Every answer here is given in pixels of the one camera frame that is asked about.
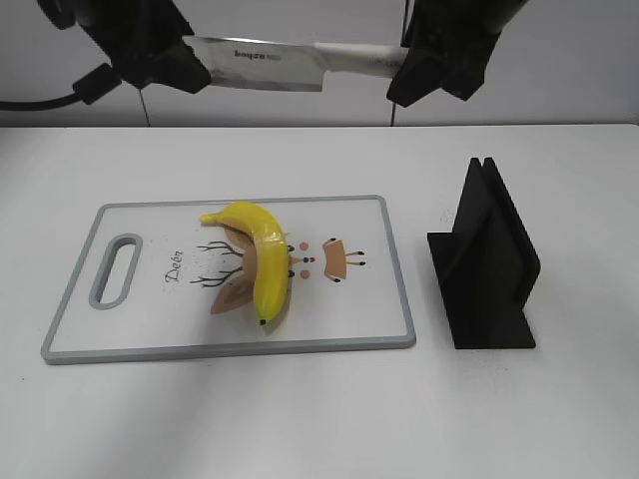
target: cutting board handle hole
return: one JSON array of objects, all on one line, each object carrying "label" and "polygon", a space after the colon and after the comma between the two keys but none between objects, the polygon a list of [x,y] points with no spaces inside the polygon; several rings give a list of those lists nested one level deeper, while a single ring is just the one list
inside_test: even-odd
[{"label": "cutting board handle hole", "polygon": [[142,239],[132,233],[109,242],[89,294],[93,307],[109,309],[126,299],[141,249]]}]

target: knife brand text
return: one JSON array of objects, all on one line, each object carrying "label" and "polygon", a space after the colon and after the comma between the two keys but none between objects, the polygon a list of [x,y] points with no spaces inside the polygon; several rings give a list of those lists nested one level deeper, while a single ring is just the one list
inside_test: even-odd
[{"label": "knife brand text", "polygon": [[272,60],[272,61],[280,61],[282,57],[280,55],[266,54],[266,53],[249,53],[249,52],[241,52],[236,50],[236,57],[244,57],[249,60]]}]

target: table surface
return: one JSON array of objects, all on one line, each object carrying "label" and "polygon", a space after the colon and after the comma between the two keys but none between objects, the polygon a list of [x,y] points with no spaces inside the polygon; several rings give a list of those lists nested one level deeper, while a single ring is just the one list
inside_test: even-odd
[{"label": "table surface", "polygon": [[[533,350],[452,346],[425,235],[473,156],[541,258]],[[638,157],[624,125],[0,130],[0,477],[636,478]],[[413,348],[41,359],[100,205],[360,194],[386,198]]]}]

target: banana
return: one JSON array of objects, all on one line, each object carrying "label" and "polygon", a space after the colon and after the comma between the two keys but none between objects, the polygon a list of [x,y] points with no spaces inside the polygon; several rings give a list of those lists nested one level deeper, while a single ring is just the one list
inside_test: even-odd
[{"label": "banana", "polygon": [[258,254],[253,300],[260,324],[272,321],[284,307],[289,286],[289,247],[278,220],[259,205],[235,202],[219,213],[202,215],[200,222],[233,228],[253,239]]}]

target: knife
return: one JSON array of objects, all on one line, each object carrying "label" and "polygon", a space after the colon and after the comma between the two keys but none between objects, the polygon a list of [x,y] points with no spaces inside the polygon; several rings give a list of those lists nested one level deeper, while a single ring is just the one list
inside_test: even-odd
[{"label": "knife", "polygon": [[211,73],[211,85],[250,90],[320,92],[325,72],[392,78],[407,48],[315,43],[289,45],[240,38],[185,37]]}]

